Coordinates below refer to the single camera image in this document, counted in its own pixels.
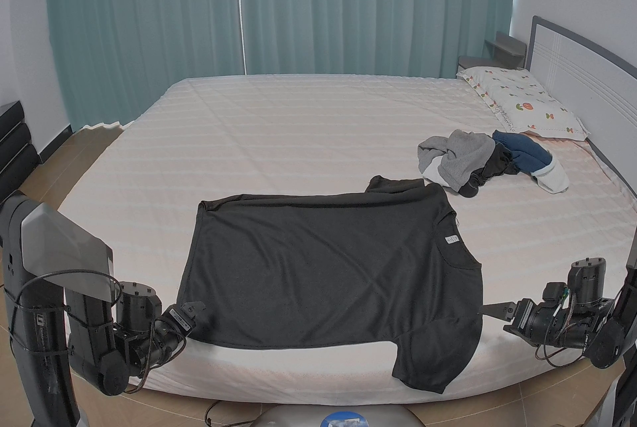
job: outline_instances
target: black garment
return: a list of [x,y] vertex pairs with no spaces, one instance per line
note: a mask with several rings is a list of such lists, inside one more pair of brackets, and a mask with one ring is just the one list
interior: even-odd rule
[[464,197],[475,197],[478,188],[484,185],[488,179],[503,174],[517,174],[518,172],[520,169],[515,165],[511,152],[502,144],[496,143],[496,147],[484,167],[474,170],[469,181],[460,187],[458,193]]
[[393,341],[394,377],[442,393],[478,345],[480,268],[439,184],[377,176],[201,202],[178,302],[204,302],[192,337],[227,347]]

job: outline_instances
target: headboard frame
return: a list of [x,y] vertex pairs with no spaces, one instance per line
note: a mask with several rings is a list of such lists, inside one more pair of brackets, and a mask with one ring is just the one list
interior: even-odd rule
[[600,158],[637,192],[637,68],[535,16],[526,69],[579,117]]

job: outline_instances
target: round blue logo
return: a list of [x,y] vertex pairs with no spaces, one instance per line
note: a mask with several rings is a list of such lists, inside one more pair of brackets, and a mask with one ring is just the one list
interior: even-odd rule
[[370,427],[362,415],[352,411],[337,411],[328,415],[320,427]]

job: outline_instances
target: pillowcase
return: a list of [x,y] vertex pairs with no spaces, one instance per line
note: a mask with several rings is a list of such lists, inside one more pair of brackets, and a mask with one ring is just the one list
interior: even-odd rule
[[458,72],[509,132],[583,141],[577,116],[551,97],[528,70],[474,66]]

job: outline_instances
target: mattress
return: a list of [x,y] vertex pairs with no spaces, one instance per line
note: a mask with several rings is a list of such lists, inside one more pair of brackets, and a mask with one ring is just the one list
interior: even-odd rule
[[[173,85],[106,149],[60,212],[113,249],[115,276],[177,297],[197,205],[238,193],[362,192],[372,176],[418,177],[417,145],[451,131],[502,130],[460,80],[382,76],[233,76]],[[484,302],[539,300],[576,259],[607,259],[613,297],[637,224],[634,199],[586,143],[541,142],[570,178],[551,195],[525,174],[491,179],[475,198],[449,192],[467,247],[482,263]],[[473,359],[442,395],[392,377],[391,342],[247,350],[195,340],[147,387],[275,403],[413,403],[477,395],[550,367],[484,319]],[[565,363],[578,356],[565,351]]]

